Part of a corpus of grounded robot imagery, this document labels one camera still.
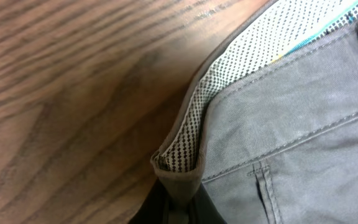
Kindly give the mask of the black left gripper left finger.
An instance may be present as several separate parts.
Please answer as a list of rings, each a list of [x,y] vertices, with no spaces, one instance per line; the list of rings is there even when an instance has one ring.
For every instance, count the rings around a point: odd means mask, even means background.
[[[167,224],[169,202],[169,195],[165,187],[157,179],[138,212],[130,219],[129,224]]]

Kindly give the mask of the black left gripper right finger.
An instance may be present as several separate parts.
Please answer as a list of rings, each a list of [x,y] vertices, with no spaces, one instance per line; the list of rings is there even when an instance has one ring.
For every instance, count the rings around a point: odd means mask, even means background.
[[[191,199],[191,224],[226,224],[203,184]]]

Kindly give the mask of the grey shorts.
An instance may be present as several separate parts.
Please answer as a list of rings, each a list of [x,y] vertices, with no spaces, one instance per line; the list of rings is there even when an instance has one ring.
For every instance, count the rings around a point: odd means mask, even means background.
[[[358,1],[268,1],[205,61],[151,163],[168,223],[358,223]]]

